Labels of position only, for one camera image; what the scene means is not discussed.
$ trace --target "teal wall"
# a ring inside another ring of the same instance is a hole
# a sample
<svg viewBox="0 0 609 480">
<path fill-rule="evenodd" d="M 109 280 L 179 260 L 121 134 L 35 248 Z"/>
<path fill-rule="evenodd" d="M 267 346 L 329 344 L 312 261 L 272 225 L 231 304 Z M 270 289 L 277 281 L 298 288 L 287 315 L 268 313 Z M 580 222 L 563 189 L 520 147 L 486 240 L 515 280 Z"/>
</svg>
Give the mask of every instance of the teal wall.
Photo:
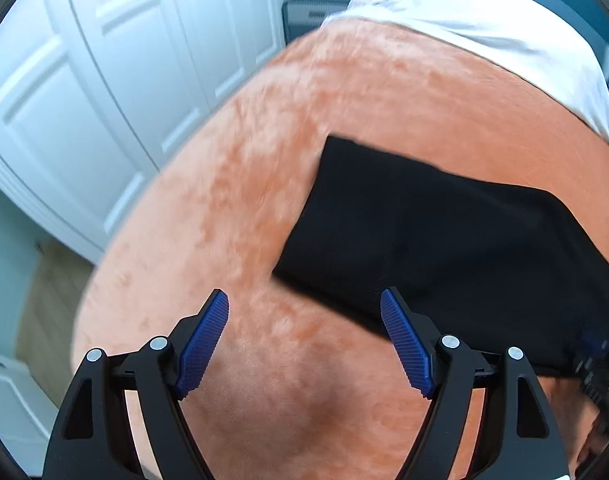
<svg viewBox="0 0 609 480">
<path fill-rule="evenodd" d="M 0 191 L 0 354 L 14 357 L 25 299 L 48 238 Z"/>
</svg>

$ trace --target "orange fuzzy blanket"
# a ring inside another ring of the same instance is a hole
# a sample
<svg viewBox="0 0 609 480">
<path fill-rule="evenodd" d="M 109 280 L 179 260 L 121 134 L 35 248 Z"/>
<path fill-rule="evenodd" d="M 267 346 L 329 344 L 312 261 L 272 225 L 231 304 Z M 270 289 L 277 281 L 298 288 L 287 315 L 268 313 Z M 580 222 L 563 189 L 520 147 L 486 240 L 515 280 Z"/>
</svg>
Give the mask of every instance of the orange fuzzy blanket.
<svg viewBox="0 0 609 480">
<path fill-rule="evenodd" d="M 73 365 L 135 351 L 213 288 L 231 315 L 182 403 L 216 478 L 394 478 L 427 401 L 392 345 L 271 278 L 329 132 L 465 176 L 546 189 L 609 261 L 609 146 L 539 89 L 417 32 L 337 20 L 289 46 L 225 104 L 137 205 L 76 321 Z M 574 462 L 594 412 L 543 380 Z M 475 392 L 452 478 L 475 441 Z M 143 464 L 155 469 L 130 397 Z"/>
</svg>

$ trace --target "black cloth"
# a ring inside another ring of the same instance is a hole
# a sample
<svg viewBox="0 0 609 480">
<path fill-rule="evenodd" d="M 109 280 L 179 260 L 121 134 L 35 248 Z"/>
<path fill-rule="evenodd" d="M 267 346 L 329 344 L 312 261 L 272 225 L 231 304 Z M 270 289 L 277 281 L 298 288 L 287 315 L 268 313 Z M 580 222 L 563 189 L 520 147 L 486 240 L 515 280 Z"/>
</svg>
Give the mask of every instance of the black cloth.
<svg viewBox="0 0 609 480">
<path fill-rule="evenodd" d="M 274 274 L 380 333 L 397 286 L 442 333 L 518 346 L 540 374 L 571 374 L 581 330 L 609 336 L 609 263 L 551 193 L 334 136 Z"/>
</svg>

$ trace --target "black frame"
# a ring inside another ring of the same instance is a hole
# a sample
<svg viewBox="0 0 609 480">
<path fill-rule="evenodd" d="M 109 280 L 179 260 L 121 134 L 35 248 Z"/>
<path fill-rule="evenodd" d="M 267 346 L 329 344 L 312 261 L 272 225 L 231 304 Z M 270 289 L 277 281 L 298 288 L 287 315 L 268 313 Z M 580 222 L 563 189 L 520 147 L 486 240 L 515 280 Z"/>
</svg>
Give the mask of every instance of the black frame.
<svg viewBox="0 0 609 480">
<path fill-rule="evenodd" d="M 467 479 L 557 479 L 568 474 L 553 413 L 527 358 L 507 352 L 499 366 L 493 367 L 463 342 L 456 348 L 445 346 L 430 319 L 411 312 L 397 290 L 390 290 L 430 356 L 436 384 L 424 424 L 397 479 L 447 480 L 473 388 L 484 388 L 486 394 Z M 44 480 L 144 478 L 128 421 L 125 390 L 139 394 L 164 480 L 214 480 L 188 430 L 175 385 L 180 355 L 219 292 L 214 290 L 196 316 L 182 319 L 163 348 L 156 349 L 153 338 L 137 352 L 107 356 L 94 349 L 93 357 L 87 354 L 56 418 Z M 0 480 L 21 479 L 27 476 L 0 441 Z"/>
</svg>

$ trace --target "bed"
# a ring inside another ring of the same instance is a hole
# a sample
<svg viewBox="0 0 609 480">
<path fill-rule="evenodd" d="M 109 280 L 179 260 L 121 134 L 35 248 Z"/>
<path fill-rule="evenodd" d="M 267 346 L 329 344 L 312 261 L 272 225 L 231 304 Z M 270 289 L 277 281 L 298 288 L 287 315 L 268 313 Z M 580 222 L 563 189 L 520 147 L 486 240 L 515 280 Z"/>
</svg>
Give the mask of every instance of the bed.
<svg viewBox="0 0 609 480">
<path fill-rule="evenodd" d="M 393 23 L 345 18 L 296 41 L 225 104 L 157 178 L 114 239 L 76 319 L 86 351 L 133 351 L 200 309 L 230 320 L 182 402 L 219 479 L 394 478 L 428 401 L 390 342 L 271 277 L 331 132 L 463 176 L 561 199 L 609 261 L 609 145 L 487 59 Z M 569 463 L 595 412 L 542 378 Z M 474 395 L 451 478 L 475 441 Z M 135 397 L 143 465 L 155 471 Z"/>
</svg>

